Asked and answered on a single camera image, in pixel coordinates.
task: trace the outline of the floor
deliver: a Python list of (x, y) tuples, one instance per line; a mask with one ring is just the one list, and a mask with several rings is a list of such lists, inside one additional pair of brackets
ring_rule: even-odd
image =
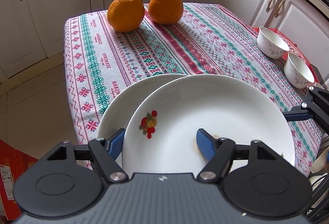
[(0, 97), (0, 139), (35, 158), (62, 140), (78, 143), (68, 106), (64, 65)]

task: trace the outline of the striped tablecloth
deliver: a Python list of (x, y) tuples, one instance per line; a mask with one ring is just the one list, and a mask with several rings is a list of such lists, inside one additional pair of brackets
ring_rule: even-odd
[[(78, 141), (97, 135), (111, 101), (132, 83), (163, 73), (229, 75), (261, 90), (281, 110), (300, 104), (305, 93), (294, 89), (280, 60), (269, 60), (257, 47), (257, 33), (220, 5), (186, 3), (175, 25), (153, 23), (117, 33), (106, 11), (65, 23), (67, 94)], [(290, 122), (296, 167), (305, 175), (315, 160), (322, 133), (312, 121)]]

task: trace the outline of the white label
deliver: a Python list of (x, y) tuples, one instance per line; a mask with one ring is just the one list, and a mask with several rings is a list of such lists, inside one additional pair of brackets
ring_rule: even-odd
[(0, 174), (2, 178), (3, 185), (5, 187), (6, 195), (8, 200), (14, 200), (13, 196), (13, 176), (10, 167), (6, 165), (0, 165)]

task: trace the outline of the red box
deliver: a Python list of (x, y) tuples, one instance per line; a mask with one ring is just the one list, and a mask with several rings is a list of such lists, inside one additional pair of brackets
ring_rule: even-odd
[(37, 161), (0, 140), (0, 196), (6, 218), (17, 219), (21, 212), (13, 196), (15, 180)]

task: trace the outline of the white plate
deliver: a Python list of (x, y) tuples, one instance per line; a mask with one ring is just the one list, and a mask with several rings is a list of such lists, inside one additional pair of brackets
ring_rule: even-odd
[[(155, 129), (150, 139), (140, 130), (145, 117), (148, 131)], [(269, 98), (238, 79), (194, 75), (163, 85), (138, 107), (123, 141), (123, 169), (130, 177), (134, 172), (193, 172), (197, 176), (207, 163), (196, 144), (199, 128), (237, 144), (262, 140), (295, 164), (290, 128)]]
[[(144, 78), (124, 89), (110, 103), (99, 124), (97, 137), (108, 139), (114, 132), (127, 128), (137, 107), (153, 91), (162, 85), (184, 77), (181, 74), (162, 74)], [(116, 160), (121, 165), (121, 155)]]

